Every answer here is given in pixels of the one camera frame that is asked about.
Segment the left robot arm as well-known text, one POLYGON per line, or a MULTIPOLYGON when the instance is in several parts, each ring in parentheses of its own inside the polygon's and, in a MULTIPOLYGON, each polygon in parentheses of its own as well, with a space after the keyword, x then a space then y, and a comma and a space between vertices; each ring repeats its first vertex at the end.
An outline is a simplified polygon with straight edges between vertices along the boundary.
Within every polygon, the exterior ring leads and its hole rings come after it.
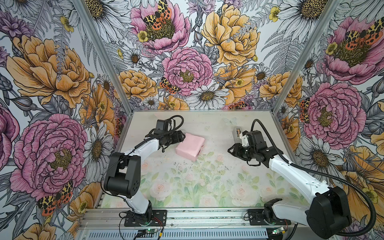
POLYGON ((113 153, 104 175, 104 190, 110 195, 122 198, 131 208, 126 218, 133 223, 147 226, 152 221, 152 203, 140 192, 142 161, 161 149, 183 142, 186 135, 178 131, 165 131, 147 135, 146 138, 127 153, 113 153))

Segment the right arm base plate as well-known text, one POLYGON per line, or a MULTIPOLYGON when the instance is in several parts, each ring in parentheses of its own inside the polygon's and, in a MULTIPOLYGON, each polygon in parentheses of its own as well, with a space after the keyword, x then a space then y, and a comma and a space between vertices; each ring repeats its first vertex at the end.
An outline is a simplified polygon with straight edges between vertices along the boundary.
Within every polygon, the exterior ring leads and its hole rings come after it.
POLYGON ((264 225, 291 225, 290 220, 278 219, 274 213, 270 210, 261 208, 248 209, 246 216, 251 226, 264 226, 264 225))

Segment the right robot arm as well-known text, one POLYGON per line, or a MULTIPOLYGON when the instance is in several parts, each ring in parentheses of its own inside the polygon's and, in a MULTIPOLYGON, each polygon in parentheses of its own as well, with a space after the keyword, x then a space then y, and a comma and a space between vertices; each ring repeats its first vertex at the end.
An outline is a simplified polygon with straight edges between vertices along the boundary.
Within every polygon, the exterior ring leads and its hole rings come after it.
POLYGON ((283 152, 275 147, 246 146, 235 143, 228 149, 232 156, 249 162, 257 160, 288 181, 309 203, 308 207, 275 198, 264 205, 263 218, 268 224, 289 220, 305 225, 320 238, 328 239, 352 223, 346 193, 339 187, 330 187, 307 172, 294 167, 283 152))

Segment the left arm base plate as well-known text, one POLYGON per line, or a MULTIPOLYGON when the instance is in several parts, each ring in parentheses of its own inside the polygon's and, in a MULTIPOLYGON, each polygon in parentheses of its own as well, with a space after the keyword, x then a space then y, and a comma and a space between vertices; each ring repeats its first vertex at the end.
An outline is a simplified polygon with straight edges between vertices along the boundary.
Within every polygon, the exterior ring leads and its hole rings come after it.
POLYGON ((164 227, 167 221, 167 210, 151 210, 145 214, 128 211, 124 217, 125 227, 164 227))

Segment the purple wrapping paper sheet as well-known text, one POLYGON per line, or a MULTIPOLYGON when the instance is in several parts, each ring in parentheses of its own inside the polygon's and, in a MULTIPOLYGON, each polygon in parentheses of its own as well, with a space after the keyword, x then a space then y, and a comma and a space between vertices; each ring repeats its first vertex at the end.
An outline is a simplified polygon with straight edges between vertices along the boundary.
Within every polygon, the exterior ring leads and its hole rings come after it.
POLYGON ((205 144, 205 138, 186 133, 185 139, 176 147, 176 154, 195 162, 205 144))

